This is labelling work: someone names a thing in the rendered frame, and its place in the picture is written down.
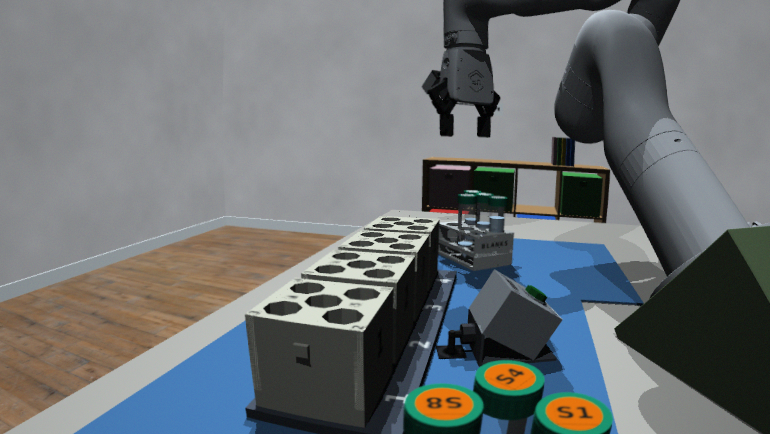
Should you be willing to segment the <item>blue flat mat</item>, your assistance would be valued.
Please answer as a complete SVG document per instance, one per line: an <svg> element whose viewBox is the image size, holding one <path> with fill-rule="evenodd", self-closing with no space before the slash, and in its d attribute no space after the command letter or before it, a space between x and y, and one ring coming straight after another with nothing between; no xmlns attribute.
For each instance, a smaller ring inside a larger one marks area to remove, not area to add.
<svg viewBox="0 0 770 434"><path fill-rule="evenodd" d="M473 391L480 366L470 345L455 338L467 358L453 359L439 359L436 346L468 323L469 306L496 269L543 292L563 319L546 343L556 361L528 363L544 375L542 398L576 392L612 412L582 302L644 303L604 244L514 238L512 265L473 271L439 254L438 269L457 275L422 386ZM254 398L244 321L74 434L317 434L248 418Z"/></svg>

